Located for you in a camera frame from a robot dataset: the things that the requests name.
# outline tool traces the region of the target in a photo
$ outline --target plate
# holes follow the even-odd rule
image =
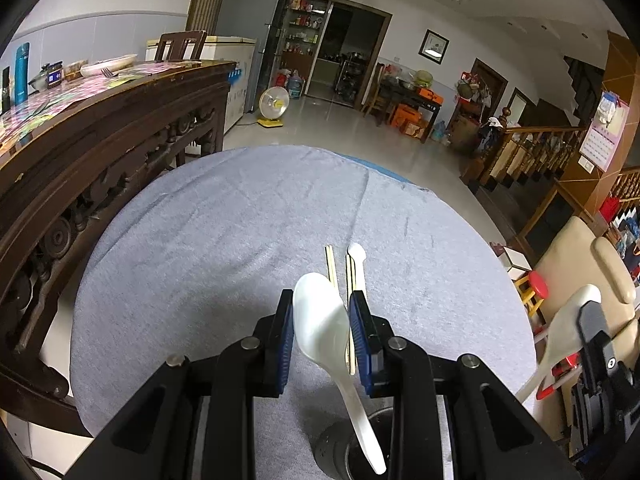
[[[108,68],[112,72],[122,70],[124,67],[133,65],[133,62],[138,57],[138,54],[127,54],[126,56],[114,57],[113,59],[106,59],[99,61],[92,65],[84,65],[80,69],[80,73],[83,77],[91,77],[92,75],[101,75],[100,70]]]

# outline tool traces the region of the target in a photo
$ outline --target leather armchair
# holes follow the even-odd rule
[[[573,216],[556,235],[535,270],[549,290],[548,298],[540,305],[546,322],[553,319],[578,288],[588,283],[597,286],[616,357],[629,367],[635,364],[638,358],[638,322],[634,319],[636,288],[622,259],[606,238],[595,237],[581,219]],[[571,388],[575,383],[569,381],[561,387],[569,424]]]

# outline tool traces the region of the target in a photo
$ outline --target gray tablecloth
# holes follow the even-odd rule
[[[97,244],[72,331],[71,383],[85,426],[97,433],[167,355],[196,360],[249,335],[283,288],[326,273],[325,244],[334,245],[344,293],[351,241],[367,251],[370,309],[397,335],[446,358],[475,353],[512,391],[532,373],[531,330],[513,284],[435,194],[324,150],[243,148],[157,179]],[[337,388],[294,346],[283,396],[255,402],[258,478],[325,478],[310,443],[345,417]]]

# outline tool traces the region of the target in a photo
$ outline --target black cable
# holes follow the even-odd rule
[[[63,475],[60,471],[56,471],[55,469],[53,469],[51,466],[48,466],[47,464],[43,464],[42,462],[38,462],[36,459],[33,459],[29,456],[25,457],[27,459],[27,462],[29,462],[29,464],[31,464],[31,467],[34,467],[36,469],[40,469],[42,471],[45,471],[47,473],[51,473],[53,476],[57,476],[58,478],[62,478]]]

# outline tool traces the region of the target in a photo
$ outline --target blue water bottle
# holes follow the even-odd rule
[[[14,105],[27,100],[27,71],[29,69],[29,42],[15,51]]]

